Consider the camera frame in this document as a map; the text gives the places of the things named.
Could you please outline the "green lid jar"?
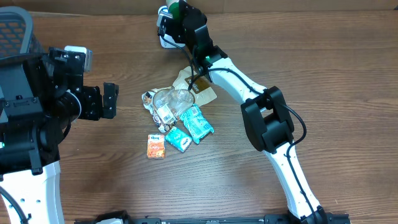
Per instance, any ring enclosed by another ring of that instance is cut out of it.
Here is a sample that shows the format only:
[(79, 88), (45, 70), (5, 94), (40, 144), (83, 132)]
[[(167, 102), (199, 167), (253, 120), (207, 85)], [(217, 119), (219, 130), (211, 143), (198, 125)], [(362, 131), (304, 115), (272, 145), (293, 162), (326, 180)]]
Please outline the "green lid jar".
[(185, 0), (166, 0), (168, 12), (172, 14), (175, 20), (180, 19), (180, 1)]

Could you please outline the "beige brown snack pouch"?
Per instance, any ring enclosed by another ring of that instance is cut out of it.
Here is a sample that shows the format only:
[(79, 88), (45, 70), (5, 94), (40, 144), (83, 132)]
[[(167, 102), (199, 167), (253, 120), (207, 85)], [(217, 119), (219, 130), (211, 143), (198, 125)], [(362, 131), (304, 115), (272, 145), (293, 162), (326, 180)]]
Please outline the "beige brown snack pouch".
[(149, 111), (161, 133), (168, 132), (177, 124), (179, 116), (194, 104), (201, 107), (217, 98), (216, 93), (204, 78), (199, 78), (188, 89), (197, 74), (186, 67), (179, 71), (172, 86), (154, 88), (142, 94), (144, 108)]

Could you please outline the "orange tissue pack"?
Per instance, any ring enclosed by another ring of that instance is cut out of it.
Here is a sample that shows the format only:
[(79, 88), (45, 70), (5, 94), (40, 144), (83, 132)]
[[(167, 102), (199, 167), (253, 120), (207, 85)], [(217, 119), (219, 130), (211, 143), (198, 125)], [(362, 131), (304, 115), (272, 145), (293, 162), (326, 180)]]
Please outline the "orange tissue pack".
[(149, 159), (164, 159), (165, 151), (165, 136), (163, 134), (149, 134), (147, 140), (147, 157)]

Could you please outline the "teal tissue pack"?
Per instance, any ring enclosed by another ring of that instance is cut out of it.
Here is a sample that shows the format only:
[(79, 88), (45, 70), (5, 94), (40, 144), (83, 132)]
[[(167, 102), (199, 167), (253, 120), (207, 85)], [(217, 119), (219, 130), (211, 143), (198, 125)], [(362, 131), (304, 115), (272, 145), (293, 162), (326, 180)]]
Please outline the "teal tissue pack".
[(175, 147), (182, 153), (184, 153), (188, 149), (193, 141), (193, 139), (188, 134), (175, 126), (165, 136), (165, 139), (173, 147)]

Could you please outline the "light green tissue pack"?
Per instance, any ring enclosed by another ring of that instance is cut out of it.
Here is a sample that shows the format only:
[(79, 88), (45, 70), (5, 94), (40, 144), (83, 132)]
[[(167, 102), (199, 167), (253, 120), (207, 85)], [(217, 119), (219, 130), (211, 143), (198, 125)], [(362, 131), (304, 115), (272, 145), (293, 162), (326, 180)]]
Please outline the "light green tissue pack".
[(188, 110), (181, 114), (180, 120), (183, 122), (183, 125), (196, 144), (199, 144), (205, 136), (215, 131), (212, 125), (203, 116), (197, 104), (193, 104)]

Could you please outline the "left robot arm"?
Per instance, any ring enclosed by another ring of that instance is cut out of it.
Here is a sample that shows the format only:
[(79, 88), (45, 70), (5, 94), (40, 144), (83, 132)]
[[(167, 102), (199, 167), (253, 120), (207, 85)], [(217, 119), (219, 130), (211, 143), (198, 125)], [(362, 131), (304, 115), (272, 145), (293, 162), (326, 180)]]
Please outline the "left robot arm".
[(50, 48), (1, 59), (1, 197), (13, 223), (63, 223), (59, 145), (77, 119), (116, 116), (119, 87), (86, 86), (92, 53)]

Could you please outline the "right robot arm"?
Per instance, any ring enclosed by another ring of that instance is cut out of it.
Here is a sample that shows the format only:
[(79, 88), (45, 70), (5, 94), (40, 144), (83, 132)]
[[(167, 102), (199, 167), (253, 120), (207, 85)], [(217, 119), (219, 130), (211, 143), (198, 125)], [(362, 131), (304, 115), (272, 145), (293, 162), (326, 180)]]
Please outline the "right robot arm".
[(328, 223), (328, 217), (312, 193), (299, 164), (293, 137), (293, 117), (300, 116), (287, 106), (276, 86), (266, 88), (241, 72), (217, 45), (207, 27), (207, 17), (186, 1), (167, 1), (158, 11), (158, 35), (178, 47), (184, 45), (200, 77), (222, 87), (241, 105), (243, 123), (250, 143), (271, 162), (283, 188), (289, 209), (289, 223)]

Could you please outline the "white barcode scanner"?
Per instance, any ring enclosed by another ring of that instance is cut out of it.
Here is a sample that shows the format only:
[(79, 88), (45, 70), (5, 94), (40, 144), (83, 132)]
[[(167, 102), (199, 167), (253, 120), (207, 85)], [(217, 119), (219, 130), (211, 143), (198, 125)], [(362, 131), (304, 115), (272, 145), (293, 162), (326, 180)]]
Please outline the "white barcode scanner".
[(185, 47), (185, 44), (178, 44), (178, 43), (176, 43), (176, 42), (173, 40), (173, 38), (172, 38), (170, 35), (168, 35), (168, 34), (164, 34), (163, 37), (160, 36), (159, 39), (160, 39), (160, 44), (161, 44), (161, 46), (162, 46), (163, 48), (165, 48), (165, 49), (174, 49), (175, 46), (173, 46), (173, 44), (175, 44), (175, 45), (177, 45), (177, 46), (179, 46), (179, 47), (181, 47), (181, 48), (184, 48), (184, 47)]

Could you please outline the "grey plastic shopping basket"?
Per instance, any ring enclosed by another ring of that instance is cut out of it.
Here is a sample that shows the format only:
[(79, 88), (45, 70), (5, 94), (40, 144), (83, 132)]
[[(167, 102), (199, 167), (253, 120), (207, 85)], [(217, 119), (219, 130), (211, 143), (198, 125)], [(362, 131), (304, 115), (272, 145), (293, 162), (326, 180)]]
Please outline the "grey plastic shopping basket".
[(32, 16), (17, 6), (1, 7), (1, 58), (17, 54), (43, 53), (34, 35)]

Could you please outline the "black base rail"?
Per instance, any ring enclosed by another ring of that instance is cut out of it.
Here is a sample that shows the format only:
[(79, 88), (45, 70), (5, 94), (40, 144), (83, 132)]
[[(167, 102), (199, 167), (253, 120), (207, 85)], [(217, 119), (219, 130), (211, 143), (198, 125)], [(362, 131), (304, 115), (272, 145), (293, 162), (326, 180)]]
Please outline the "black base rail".
[(263, 217), (229, 217), (229, 218), (186, 218), (186, 219), (161, 219), (161, 218), (132, 218), (127, 211), (117, 211), (98, 215), (91, 220), (75, 220), (74, 224), (94, 223), (125, 223), (125, 224), (288, 224), (288, 223), (324, 223), (324, 224), (349, 224), (349, 215), (334, 215), (332, 213), (315, 213), (308, 218), (295, 218), (291, 213), (278, 215), (265, 215)]

